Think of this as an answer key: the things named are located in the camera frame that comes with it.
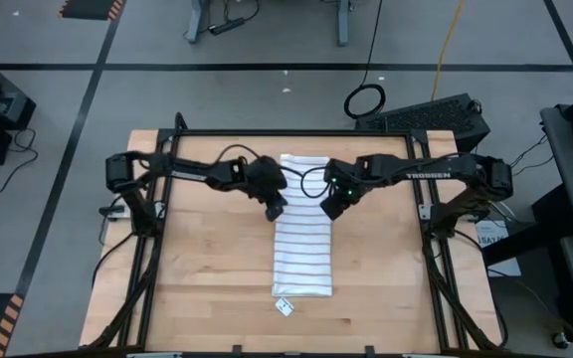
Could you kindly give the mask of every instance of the table leg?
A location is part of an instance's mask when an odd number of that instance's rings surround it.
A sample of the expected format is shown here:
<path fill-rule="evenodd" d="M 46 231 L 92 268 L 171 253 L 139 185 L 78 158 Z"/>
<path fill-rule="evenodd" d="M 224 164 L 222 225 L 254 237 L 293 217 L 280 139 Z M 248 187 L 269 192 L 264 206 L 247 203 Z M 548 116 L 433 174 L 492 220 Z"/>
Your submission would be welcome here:
<path fill-rule="evenodd" d="M 483 248 L 487 266 L 573 236 L 573 209 L 561 184 L 532 205 L 536 224 Z"/>
<path fill-rule="evenodd" d="M 558 313 L 563 319 L 573 326 L 573 278 L 570 272 L 570 267 L 565 259 L 563 247 L 561 243 L 554 243 L 547 249 L 550 262 L 552 263 L 552 270 L 556 285 L 558 286 L 558 296 L 555 299 Z M 573 342 L 573 333 L 565 330 L 567 340 Z"/>
<path fill-rule="evenodd" d="M 205 9 L 209 7 L 209 0 L 192 0 L 191 7 L 191 19 L 189 20 L 189 28 L 187 29 L 185 39 L 190 44 L 195 44 L 198 41 L 203 14 L 205 13 Z"/>
<path fill-rule="evenodd" d="M 337 45 L 348 44 L 348 8 L 350 0 L 340 0 L 337 4 Z"/>

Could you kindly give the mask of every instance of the tag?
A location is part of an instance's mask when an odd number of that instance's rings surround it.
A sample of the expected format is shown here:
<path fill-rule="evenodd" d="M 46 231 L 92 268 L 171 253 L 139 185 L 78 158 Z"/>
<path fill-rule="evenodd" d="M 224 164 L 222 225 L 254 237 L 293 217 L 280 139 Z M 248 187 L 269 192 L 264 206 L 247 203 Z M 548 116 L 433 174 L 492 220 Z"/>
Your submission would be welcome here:
<path fill-rule="evenodd" d="M 285 317 L 288 317 L 294 310 L 293 305 L 284 297 L 280 298 L 278 302 L 276 302 L 276 308 L 278 311 L 282 312 Z"/>
<path fill-rule="evenodd" d="M 501 220 L 497 221 L 480 221 L 477 223 L 477 236 L 478 243 L 482 248 L 494 244 L 509 236 L 507 229 L 505 228 L 505 222 Z M 516 258 L 508 259 L 502 263 L 494 264 L 490 269 L 502 272 L 510 276 L 520 276 L 521 270 L 518 266 Z M 492 271 L 487 273 L 490 277 L 501 277 L 500 274 L 494 273 Z"/>

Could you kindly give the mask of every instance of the folded shirt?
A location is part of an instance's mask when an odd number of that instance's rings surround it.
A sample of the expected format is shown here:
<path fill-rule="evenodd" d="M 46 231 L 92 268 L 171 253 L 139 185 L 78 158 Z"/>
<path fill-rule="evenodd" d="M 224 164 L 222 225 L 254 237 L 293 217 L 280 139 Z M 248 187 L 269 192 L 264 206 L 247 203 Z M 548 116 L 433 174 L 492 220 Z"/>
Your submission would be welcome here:
<path fill-rule="evenodd" d="M 281 165 L 300 173 L 326 165 L 328 157 L 283 154 Z M 316 195 L 324 190 L 323 169 L 304 178 L 304 190 Z M 276 221 L 273 296 L 331 296 L 331 221 L 319 207 L 325 195 L 308 198 L 301 191 L 300 178 L 284 171 L 288 201 Z"/>

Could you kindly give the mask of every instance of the metal stand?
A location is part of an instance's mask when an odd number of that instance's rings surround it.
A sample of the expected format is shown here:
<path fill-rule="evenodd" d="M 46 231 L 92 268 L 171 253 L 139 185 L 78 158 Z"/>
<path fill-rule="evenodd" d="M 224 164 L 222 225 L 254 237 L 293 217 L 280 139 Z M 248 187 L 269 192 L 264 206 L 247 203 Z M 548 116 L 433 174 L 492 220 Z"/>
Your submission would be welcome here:
<path fill-rule="evenodd" d="M 198 41 L 203 14 L 205 11 L 209 11 L 209 0 L 191 0 L 191 8 L 191 19 L 189 20 L 189 28 L 185 39 L 190 44 L 195 44 Z"/>
<path fill-rule="evenodd" d="M 337 4 L 337 46 L 348 45 L 348 12 L 350 0 L 340 0 Z"/>

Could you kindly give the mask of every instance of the wooden tabletop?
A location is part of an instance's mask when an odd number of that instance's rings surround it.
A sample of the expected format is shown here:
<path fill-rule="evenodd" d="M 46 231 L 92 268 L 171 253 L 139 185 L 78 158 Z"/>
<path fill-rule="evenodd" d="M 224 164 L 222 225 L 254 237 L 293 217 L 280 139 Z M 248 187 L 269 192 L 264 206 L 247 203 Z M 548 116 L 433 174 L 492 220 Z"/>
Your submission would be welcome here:
<path fill-rule="evenodd" d="M 151 152 L 155 138 L 156 131 L 133 131 L 129 150 Z M 407 157 L 403 138 L 372 136 L 188 136 L 180 140 L 178 155 L 211 162 L 232 143 L 276 159 L 280 154 L 348 162 L 373 153 Z M 429 146 L 433 157 L 457 151 L 451 132 L 429 132 Z M 235 149 L 225 159 L 239 155 L 249 157 Z M 459 181 L 437 183 L 442 201 L 465 188 Z M 423 187 L 424 198 L 430 198 Z M 246 352 L 363 353 L 364 346 L 373 345 L 378 353 L 439 352 L 415 205 L 411 183 L 402 182 L 376 189 L 348 209 L 332 225 L 333 296 L 289 298 L 295 310 L 284 317 L 271 295 L 275 224 L 265 219 L 265 207 L 240 192 L 174 181 L 146 349 L 228 352 L 241 344 Z M 457 228 L 476 237 L 474 224 L 459 223 Z M 128 221 L 109 224 L 103 252 L 129 231 Z M 135 243 L 131 240 L 113 253 L 99 270 L 82 344 L 94 340 L 123 304 Z M 462 304 L 498 343 L 478 249 L 459 237 L 450 239 L 450 248 Z M 456 347 L 445 301 L 444 307 L 450 344 Z M 130 342 L 136 339 L 140 311 L 139 305 Z"/>

